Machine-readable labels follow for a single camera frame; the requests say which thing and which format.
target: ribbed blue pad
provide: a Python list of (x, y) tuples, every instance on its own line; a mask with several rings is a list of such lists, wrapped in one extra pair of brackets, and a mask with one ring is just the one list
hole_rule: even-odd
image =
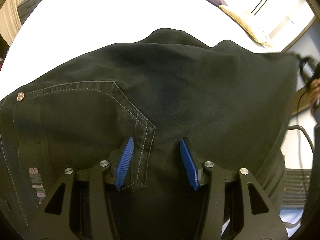
[(189, 183), (190, 185), (195, 189), (199, 189), (200, 185), (197, 178), (197, 170), (196, 166), (193, 163), (192, 157), (190, 155), (190, 152), (188, 150), (188, 147), (184, 141), (184, 139), (180, 140), (180, 154), (183, 160), (184, 167), (186, 169)]
[(117, 177), (116, 177), (116, 190), (119, 190), (120, 187), (124, 184), (125, 176), (127, 175), (130, 161), (133, 154), (133, 138), (130, 137), (127, 146), (124, 149), (119, 166), (117, 168)]

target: metal screw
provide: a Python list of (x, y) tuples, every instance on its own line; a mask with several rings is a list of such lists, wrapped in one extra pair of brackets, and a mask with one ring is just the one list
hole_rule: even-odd
[(24, 93), (23, 92), (20, 92), (17, 96), (17, 101), (20, 102), (22, 101), (22, 99), (24, 98)]
[(214, 166), (213, 162), (210, 161), (205, 162), (204, 165), (208, 168), (212, 168)]
[(109, 165), (109, 162), (108, 161), (101, 161), (100, 162), (100, 166), (101, 167), (107, 167)]
[(71, 174), (73, 173), (73, 168), (66, 168), (66, 170), (64, 171), (65, 174)]
[(243, 174), (243, 175), (247, 175), (249, 173), (249, 171), (246, 169), (246, 168), (241, 168), (240, 169), (240, 172)]

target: copper button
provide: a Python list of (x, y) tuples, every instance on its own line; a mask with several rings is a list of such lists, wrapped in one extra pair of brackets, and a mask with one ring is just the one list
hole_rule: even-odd
[(17, 101), (21, 101), (22, 99), (24, 98), (24, 93), (23, 92), (20, 92), (17, 96)]

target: human hand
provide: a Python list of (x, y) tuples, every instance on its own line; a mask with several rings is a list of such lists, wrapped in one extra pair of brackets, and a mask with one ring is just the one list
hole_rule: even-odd
[(315, 113), (315, 103), (317, 102), (317, 100), (320, 99), (320, 87), (319, 87), (319, 84), (320, 84), (320, 79), (315, 79), (313, 80), (313, 82), (311, 83), (311, 86), (310, 86), (310, 96), (309, 96), (309, 99), (310, 99), (310, 110), (311, 110), (311, 114), (314, 115)]

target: yellow pillow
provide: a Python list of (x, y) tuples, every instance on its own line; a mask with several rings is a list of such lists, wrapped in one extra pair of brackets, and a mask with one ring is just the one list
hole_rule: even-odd
[(253, 14), (227, 5), (219, 5), (219, 8), (238, 23), (256, 42), (273, 47), (269, 36), (260, 28)]

